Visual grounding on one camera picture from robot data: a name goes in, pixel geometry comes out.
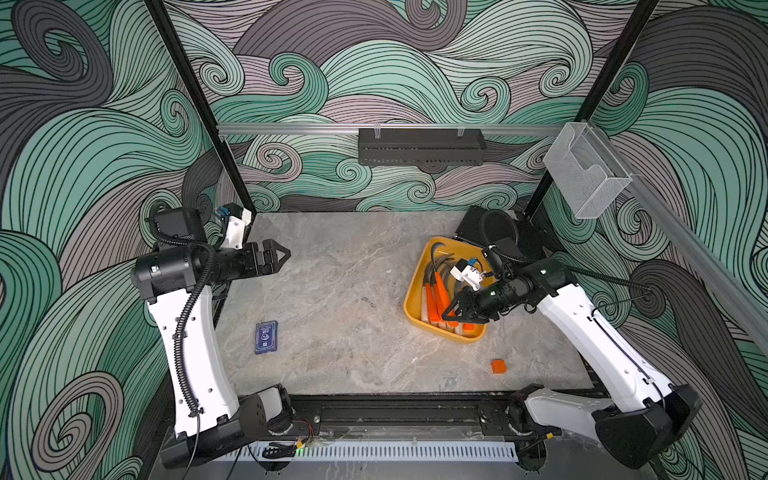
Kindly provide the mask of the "orange handle sickle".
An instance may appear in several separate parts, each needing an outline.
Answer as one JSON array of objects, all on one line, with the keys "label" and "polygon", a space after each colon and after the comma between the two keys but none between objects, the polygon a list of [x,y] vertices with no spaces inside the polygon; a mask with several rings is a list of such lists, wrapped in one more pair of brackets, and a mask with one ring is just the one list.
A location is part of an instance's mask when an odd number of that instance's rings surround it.
[{"label": "orange handle sickle", "polygon": [[437,301],[433,287],[435,286],[435,267],[429,262],[425,268],[424,289],[426,293],[426,308],[428,322],[435,327],[439,326],[440,317],[438,314]]},{"label": "orange handle sickle", "polygon": [[471,324],[471,323],[461,323],[460,326],[461,326],[462,335],[473,335],[478,327],[477,324]]},{"label": "orange handle sickle", "polygon": [[442,242],[435,243],[430,250],[430,260],[432,264],[432,277],[433,277],[433,296],[435,298],[436,310],[438,316],[438,326],[449,332],[455,331],[455,325],[453,322],[445,321],[442,316],[445,313],[447,307],[450,304],[450,298],[448,291],[445,287],[440,268],[453,260],[453,255],[448,253],[439,253],[438,250],[444,247]]},{"label": "orange handle sickle", "polygon": [[457,282],[468,283],[472,279],[468,259],[455,259],[452,254],[447,253],[432,253],[431,262],[435,280],[440,279],[444,281],[451,276]]}]

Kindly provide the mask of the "large wooden handle sickle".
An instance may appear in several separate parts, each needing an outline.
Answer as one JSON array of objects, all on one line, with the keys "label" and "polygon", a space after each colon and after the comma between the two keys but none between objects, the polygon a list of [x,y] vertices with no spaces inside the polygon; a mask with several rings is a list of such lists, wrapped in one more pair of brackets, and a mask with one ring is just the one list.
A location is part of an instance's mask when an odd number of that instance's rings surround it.
[{"label": "large wooden handle sickle", "polygon": [[420,320],[429,323],[429,296],[425,285],[421,288],[420,301]]}]

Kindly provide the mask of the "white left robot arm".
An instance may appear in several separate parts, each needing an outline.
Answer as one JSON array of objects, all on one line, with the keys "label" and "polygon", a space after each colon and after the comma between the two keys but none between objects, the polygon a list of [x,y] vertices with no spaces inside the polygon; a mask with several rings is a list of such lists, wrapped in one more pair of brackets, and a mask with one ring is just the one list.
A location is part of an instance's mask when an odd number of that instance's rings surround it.
[{"label": "white left robot arm", "polygon": [[230,203],[215,214],[223,230],[217,246],[208,242],[198,211],[151,213],[147,223],[156,244],[132,270],[160,331],[174,392],[173,434],[160,449],[167,469],[189,469],[284,433],[294,419],[281,385],[245,398],[235,393],[220,358],[213,306],[214,287],[275,274],[290,252],[273,240],[247,241],[251,211]]}]

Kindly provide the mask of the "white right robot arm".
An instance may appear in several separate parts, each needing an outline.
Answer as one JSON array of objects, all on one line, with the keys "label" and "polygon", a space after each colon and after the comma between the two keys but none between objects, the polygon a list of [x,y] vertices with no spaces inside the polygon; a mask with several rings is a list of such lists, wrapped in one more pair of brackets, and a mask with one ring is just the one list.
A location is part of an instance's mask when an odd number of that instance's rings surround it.
[{"label": "white right robot arm", "polygon": [[483,285],[485,276],[475,262],[457,262],[453,276],[465,285],[440,309],[443,320],[485,325],[517,307],[541,313],[577,349],[607,393],[590,399],[538,384],[516,393],[515,416],[530,440],[520,455],[539,446],[544,433],[560,429],[599,442],[619,463],[639,469],[686,433],[702,405],[698,393],[654,367],[590,301],[577,277],[600,279],[601,274],[551,257],[523,257],[516,222],[502,210],[471,208],[456,237],[480,247],[494,281]]}]

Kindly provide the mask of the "yellow plastic storage tray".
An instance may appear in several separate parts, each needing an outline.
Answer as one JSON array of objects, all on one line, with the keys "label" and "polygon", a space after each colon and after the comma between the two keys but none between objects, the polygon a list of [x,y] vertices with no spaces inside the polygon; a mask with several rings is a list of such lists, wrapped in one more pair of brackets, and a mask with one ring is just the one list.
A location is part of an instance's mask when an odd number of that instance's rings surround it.
[{"label": "yellow plastic storage tray", "polygon": [[438,319],[440,307],[446,308],[454,295],[466,286],[450,273],[460,260],[468,261],[482,274],[490,273],[479,247],[445,237],[430,239],[417,262],[403,309],[412,325],[453,342],[471,344],[486,335],[485,325],[470,327]]}]

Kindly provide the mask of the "small orange block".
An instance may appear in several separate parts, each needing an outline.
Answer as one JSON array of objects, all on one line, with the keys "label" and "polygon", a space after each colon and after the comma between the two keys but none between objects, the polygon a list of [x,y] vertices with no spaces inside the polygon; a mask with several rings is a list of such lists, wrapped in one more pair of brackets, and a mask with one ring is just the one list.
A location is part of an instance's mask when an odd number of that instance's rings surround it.
[{"label": "small orange block", "polygon": [[505,374],[508,371],[506,362],[503,359],[493,359],[491,361],[491,371],[494,375]]}]

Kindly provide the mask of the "blue playing card box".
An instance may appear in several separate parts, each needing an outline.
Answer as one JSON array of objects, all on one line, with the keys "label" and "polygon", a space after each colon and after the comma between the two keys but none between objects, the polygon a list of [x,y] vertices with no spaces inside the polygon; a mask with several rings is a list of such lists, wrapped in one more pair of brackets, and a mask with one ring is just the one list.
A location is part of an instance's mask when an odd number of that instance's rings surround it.
[{"label": "blue playing card box", "polygon": [[254,354],[262,355],[278,349],[278,322],[270,320],[256,325]]}]

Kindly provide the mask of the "black aluminium carrying case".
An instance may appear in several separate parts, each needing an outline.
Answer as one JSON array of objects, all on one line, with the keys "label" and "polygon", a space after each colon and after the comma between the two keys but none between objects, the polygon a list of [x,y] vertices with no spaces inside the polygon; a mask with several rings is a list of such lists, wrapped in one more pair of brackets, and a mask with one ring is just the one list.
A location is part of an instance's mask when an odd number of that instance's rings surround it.
[{"label": "black aluminium carrying case", "polygon": [[470,207],[453,238],[481,248],[495,245],[506,255],[525,257],[518,244],[520,232],[517,222],[504,210]]}]

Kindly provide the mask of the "black perforated wall shelf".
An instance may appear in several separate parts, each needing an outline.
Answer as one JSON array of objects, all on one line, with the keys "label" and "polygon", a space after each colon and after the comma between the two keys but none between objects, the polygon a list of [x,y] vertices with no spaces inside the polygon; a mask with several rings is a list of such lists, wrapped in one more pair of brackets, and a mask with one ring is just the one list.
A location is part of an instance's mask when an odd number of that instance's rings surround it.
[{"label": "black perforated wall shelf", "polygon": [[480,129],[365,128],[358,134],[364,166],[416,166],[427,172],[448,166],[478,166],[488,147]]}]

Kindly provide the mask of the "clear plastic wall bin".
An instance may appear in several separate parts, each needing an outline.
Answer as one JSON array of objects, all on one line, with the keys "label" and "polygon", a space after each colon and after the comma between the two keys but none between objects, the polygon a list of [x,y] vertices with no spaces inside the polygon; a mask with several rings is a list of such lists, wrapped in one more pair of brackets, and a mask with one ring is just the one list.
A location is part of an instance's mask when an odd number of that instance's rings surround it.
[{"label": "clear plastic wall bin", "polygon": [[608,136],[589,122],[565,124],[544,165],[577,219],[599,218],[632,182]]}]

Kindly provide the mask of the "aluminium right side rail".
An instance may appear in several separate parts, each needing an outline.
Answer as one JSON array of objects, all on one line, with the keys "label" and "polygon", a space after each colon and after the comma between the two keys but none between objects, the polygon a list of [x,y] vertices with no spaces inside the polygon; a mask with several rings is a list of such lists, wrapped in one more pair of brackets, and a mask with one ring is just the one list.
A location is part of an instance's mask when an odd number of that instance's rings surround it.
[{"label": "aluminium right side rail", "polygon": [[767,349],[767,167],[756,151],[656,145],[626,131],[607,140],[631,193],[751,340]]}]

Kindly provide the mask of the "black vertical frame post left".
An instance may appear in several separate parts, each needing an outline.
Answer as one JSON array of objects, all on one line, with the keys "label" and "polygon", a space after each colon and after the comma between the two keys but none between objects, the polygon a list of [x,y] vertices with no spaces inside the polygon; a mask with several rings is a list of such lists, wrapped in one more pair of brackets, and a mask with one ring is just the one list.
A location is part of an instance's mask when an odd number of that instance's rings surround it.
[{"label": "black vertical frame post left", "polygon": [[191,102],[224,171],[234,187],[237,197],[246,209],[255,213],[255,205],[252,202],[243,177],[239,172],[234,155],[230,146],[219,135],[218,123],[214,113],[203,93],[200,82],[195,76],[191,62],[186,55],[165,3],[161,0],[145,0],[144,4],[158,30],[165,49],[168,52],[185,89],[190,95]]}]

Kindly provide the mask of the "black vertical frame post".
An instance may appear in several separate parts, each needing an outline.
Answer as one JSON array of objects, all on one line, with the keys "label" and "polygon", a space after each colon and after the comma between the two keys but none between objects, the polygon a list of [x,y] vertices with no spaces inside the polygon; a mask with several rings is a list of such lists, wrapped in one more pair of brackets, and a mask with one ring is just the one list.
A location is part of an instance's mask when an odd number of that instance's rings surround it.
[{"label": "black vertical frame post", "polygon": [[[638,1],[621,34],[616,39],[614,47],[609,52],[595,83],[592,85],[586,99],[582,102],[575,117],[576,122],[589,120],[594,115],[616,75],[629,57],[658,3],[658,0]],[[523,211],[524,220],[531,221],[533,219],[552,184],[553,178],[547,170]]]},{"label": "black vertical frame post", "polygon": [[237,197],[246,209],[255,213],[255,205],[252,202],[243,177],[239,172],[234,155],[230,146],[219,135],[218,123],[214,113],[203,93],[200,82],[195,76],[191,62],[186,55],[165,3],[161,0],[145,0],[144,4],[158,30],[165,49],[168,52],[185,89],[190,95],[191,102],[224,171],[234,187]]}]

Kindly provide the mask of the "black vertical frame post right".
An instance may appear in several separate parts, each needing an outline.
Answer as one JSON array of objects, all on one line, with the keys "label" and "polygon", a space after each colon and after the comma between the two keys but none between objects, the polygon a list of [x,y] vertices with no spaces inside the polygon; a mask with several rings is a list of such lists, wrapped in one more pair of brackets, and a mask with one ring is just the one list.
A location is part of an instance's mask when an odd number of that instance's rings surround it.
[{"label": "black vertical frame post right", "polygon": [[[629,57],[658,3],[658,0],[638,1],[621,34],[616,39],[614,47],[609,52],[595,83],[592,85],[586,99],[582,102],[575,117],[576,122],[589,120],[594,115],[616,75]],[[524,220],[531,221],[533,219],[552,184],[553,178],[547,170],[523,211]]]}]

